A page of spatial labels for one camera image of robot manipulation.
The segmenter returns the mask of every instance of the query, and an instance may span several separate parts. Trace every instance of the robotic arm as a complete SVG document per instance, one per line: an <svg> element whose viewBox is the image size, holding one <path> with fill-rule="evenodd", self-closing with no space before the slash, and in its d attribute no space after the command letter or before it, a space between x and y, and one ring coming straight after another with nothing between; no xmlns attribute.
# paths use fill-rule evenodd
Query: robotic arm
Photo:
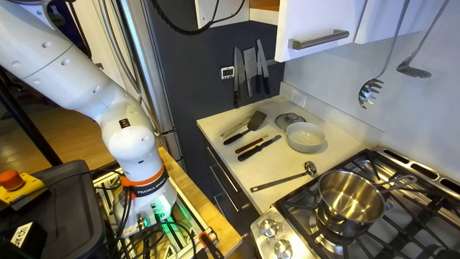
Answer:
<svg viewBox="0 0 460 259"><path fill-rule="evenodd" d="M0 66L58 105L99 124L105 146L125 173L122 186L134 193L121 236L137 233L140 219L150 228L158 217L168 217L177 193L143 108L43 20L39 6L0 0ZM122 222L125 203L117 200L115 215Z"/></svg>

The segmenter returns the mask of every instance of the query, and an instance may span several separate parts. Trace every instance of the cooking pot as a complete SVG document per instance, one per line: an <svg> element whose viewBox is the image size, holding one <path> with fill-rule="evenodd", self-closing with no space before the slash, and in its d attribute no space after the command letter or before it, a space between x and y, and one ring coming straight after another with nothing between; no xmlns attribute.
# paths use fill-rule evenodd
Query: cooking pot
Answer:
<svg viewBox="0 0 460 259"><path fill-rule="evenodd" d="M401 179L416 182L413 176L401 176L384 184L390 190L403 189ZM384 184L374 184L370 180L352 173L337 170L319 179L321 202L315 209L319 226L324 226L344 238L355 238L365 232L385 212L383 196Z"/></svg>

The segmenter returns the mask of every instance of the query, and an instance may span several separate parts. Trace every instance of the floor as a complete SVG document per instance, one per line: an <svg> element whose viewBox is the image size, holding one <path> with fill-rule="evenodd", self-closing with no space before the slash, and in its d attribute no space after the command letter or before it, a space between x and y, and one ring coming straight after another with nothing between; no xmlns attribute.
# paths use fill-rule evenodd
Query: floor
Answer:
<svg viewBox="0 0 460 259"><path fill-rule="evenodd" d="M63 163L85 160L89 169L98 169L114 161L92 120L62 110L36 92L12 92ZM48 160L0 104L0 171L35 173L48 167Z"/></svg>

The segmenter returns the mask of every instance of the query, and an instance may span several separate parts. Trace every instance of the stove knob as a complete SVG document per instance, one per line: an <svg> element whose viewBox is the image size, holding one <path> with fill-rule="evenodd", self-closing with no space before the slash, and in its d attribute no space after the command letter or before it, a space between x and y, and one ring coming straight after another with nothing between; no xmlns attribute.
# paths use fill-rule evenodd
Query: stove knob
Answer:
<svg viewBox="0 0 460 259"><path fill-rule="evenodd" d="M281 239L275 243L275 255L278 259L291 259L292 248L289 240Z"/></svg>
<svg viewBox="0 0 460 259"><path fill-rule="evenodd" d="M260 233L269 239L273 239L278 233L279 226L272 219L265 219L260 223Z"/></svg>

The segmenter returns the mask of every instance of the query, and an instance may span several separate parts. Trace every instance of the hanging ladle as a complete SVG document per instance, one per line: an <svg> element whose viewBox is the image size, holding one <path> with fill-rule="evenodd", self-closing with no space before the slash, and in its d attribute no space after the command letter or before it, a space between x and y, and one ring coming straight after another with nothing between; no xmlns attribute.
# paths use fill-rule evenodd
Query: hanging ladle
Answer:
<svg viewBox="0 0 460 259"><path fill-rule="evenodd" d="M407 59L404 59L404 61L398 65L397 71L398 71L400 74L404 74L404 75L408 75L408 76L414 76L414 78L431 78L431 74L430 74L430 72L423 71L423 69L417 69L417 68L411 68L410 64L413 62L413 59L416 58L416 55L417 55L419 51L421 49L423 43L424 43L426 39L429 38L429 35L430 35L431 29L434 28L436 22L439 20L439 17L443 15L443 12L444 12L444 9L446 9L446 6L447 6L449 2L450 2L450 0L446 0L446 2L443 3L443 6L442 6L440 10L437 12L436 17L433 19L431 26L429 28L427 33L426 33L426 35L423 36L423 39L420 40L420 43L419 43L417 49L414 51L414 53L411 53Z"/></svg>

